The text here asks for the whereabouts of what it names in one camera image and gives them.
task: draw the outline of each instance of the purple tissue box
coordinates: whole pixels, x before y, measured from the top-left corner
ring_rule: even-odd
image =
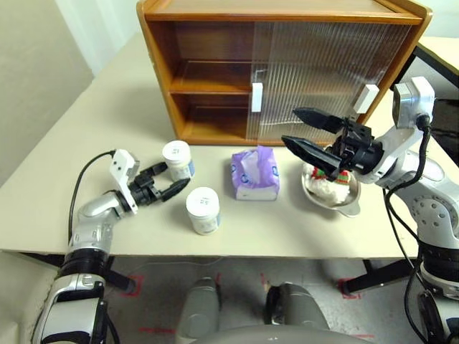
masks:
[[[274,201],[279,194],[279,172],[272,148],[259,145],[254,150],[233,154],[232,185],[236,199]]]

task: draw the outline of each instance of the white plastic jar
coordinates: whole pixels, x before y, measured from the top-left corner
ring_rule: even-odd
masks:
[[[186,198],[186,210],[194,230],[201,235],[216,231],[220,225],[220,204],[211,188],[196,188]]]
[[[175,140],[163,147],[163,157],[173,181],[194,176],[194,164],[188,143]]]

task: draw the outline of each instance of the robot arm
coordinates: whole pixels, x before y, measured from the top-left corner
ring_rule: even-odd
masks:
[[[354,171],[362,183],[393,189],[407,205],[417,223],[422,249],[422,279],[428,292],[420,296],[420,309],[429,343],[449,343],[459,336],[459,186],[445,176],[441,166],[427,159],[422,177],[413,179],[420,157],[409,148],[432,120],[434,92],[423,77],[412,78],[394,89],[395,126],[376,140],[371,128],[313,108],[293,112],[306,124],[341,135],[322,150],[302,138],[283,136],[289,150],[322,169],[333,181],[339,172]]]
[[[78,211],[69,251],[35,327],[34,344],[105,343],[108,316],[104,276],[113,226],[135,214],[138,205],[167,201],[189,182],[177,181],[160,191],[154,187],[153,177],[165,171],[166,164],[156,164],[136,176],[138,165],[128,151],[117,150],[110,172],[119,191],[109,191]]]

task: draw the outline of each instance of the floor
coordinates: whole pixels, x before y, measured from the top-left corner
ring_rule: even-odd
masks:
[[[339,279],[365,273],[358,260],[117,257],[113,269],[140,282],[132,295],[111,287],[106,293],[122,343],[173,343],[186,292],[205,276],[221,286],[220,330],[262,324],[269,286],[292,282],[309,290],[332,330],[370,343],[420,343],[404,315],[406,280],[353,297],[339,292]],[[415,321],[419,320],[416,294],[415,287],[411,297]]]

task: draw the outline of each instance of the metal bowl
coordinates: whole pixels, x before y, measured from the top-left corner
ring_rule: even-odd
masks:
[[[325,209],[339,211],[347,217],[355,217],[360,214],[360,182],[356,180],[352,172],[349,174],[349,195],[347,195],[346,200],[340,204],[332,204],[330,202],[327,202],[326,200],[321,199],[314,193],[310,192],[308,188],[306,188],[306,178],[309,177],[306,175],[306,173],[304,173],[303,169],[303,172],[301,174],[301,186],[303,187],[303,191],[306,197],[308,197],[311,200],[311,202]]]

